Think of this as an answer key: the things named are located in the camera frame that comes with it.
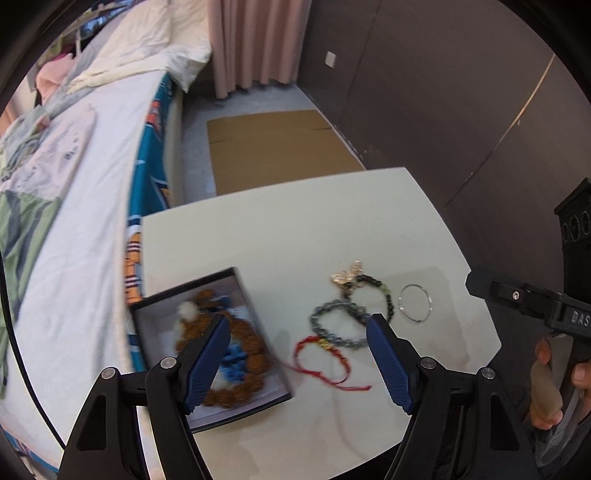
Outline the right hand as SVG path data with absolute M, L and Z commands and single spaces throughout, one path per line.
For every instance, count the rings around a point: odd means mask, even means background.
M 563 401 L 559 399 L 559 389 L 552 381 L 552 373 L 548 367 L 552 359 L 551 345 L 546 338 L 535 348 L 536 362 L 531 373 L 531 424 L 539 430 L 549 430 L 557 426 L 563 418 Z M 576 365 L 571 374 L 571 383 L 584 392 L 580 421 L 590 414 L 590 363 Z

